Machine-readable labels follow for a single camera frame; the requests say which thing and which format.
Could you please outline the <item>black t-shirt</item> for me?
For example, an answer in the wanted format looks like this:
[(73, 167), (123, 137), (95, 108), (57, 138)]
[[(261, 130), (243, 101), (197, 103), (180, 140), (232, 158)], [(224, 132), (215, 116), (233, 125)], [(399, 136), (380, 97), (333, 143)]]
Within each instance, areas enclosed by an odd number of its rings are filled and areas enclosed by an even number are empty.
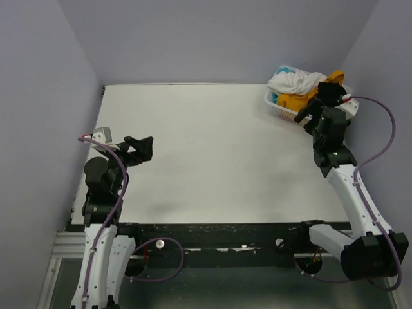
[(339, 83), (320, 82), (316, 97), (328, 107), (336, 107), (343, 103), (342, 97), (347, 94)]

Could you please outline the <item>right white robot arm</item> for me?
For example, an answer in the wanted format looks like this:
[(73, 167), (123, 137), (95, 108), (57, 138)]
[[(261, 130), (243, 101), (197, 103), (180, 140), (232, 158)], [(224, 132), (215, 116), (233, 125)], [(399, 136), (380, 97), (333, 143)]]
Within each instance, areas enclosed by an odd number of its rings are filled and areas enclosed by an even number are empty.
[(362, 166), (344, 144), (350, 119), (336, 104), (327, 106), (318, 98), (312, 99), (294, 120), (299, 123), (306, 116), (311, 117), (304, 129), (313, 138), (314, 162), (339, 197), (352, 235), (321, 220), (304, 221), (294, 247), (303, 252), (327, 251), (340, 261), (347, 280), (395, 277), (390, 290), (397, 289), (402, 282), (401, 263), (409, 242), (379, 213), (363, 184)]

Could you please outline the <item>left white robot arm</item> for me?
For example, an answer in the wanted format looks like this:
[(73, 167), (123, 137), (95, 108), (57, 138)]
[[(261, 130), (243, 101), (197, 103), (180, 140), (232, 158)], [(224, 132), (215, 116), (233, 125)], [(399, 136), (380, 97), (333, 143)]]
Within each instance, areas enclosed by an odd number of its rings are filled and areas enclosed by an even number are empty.
[(118, 308), (120, 287), (131, 254), (142, 249), (143, 239), (119, 223), (129, 182), (127, 168), (153, 157), (153, 137), (130, 136), (110, 145), (96, 135), (84, 136), (100, 156), (84, 166), (87, 187), (82, 208), (84, 254), (71, 308)]

